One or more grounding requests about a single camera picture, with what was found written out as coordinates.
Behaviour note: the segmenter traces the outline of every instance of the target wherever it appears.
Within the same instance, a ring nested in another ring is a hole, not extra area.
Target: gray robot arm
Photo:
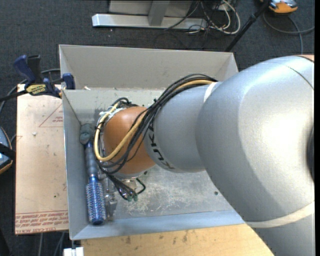
[[[288,56],[180,93],[159,111],[144,144],[169,171],[206,170],[275,255],[311,256],[313,125],[314,63]]]

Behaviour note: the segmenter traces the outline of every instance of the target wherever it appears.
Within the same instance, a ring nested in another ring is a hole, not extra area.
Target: blue clamp
[[[39,72],[39,63],[39,55],[31,56],[28,59],[26,55],[22,55],[14,61],[13,66],[16,72],[27,80],[24,90],[33,96],[48,95],[61,98],[61,90],[56,88],[48,78],[42,78]],[[76,88],[74,77],[70,73],[63,74],[61,82],[65,82],[65,89],[74,90]]]

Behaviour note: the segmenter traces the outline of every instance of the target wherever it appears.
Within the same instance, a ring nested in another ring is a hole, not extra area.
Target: wooden board
[[[246,224],[81,241],[85,256],[273,256]]]
[[[17,99],[15,234],[69,228],[62,100]]]

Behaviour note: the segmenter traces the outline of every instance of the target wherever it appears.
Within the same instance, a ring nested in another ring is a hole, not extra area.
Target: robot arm
[[[188,77],[149,108],[125,105],[96,130],[96,141],[105,131],[104,171],[206,170],[277,256],[315,255],[313,56],[271,59],[223,82]]]

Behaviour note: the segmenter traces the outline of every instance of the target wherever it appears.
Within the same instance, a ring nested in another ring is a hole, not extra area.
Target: brush bristles
[[[94,224],[102,224],[107,219],[105,199],[102,185],[90,182],[85,186],[89,221]]]

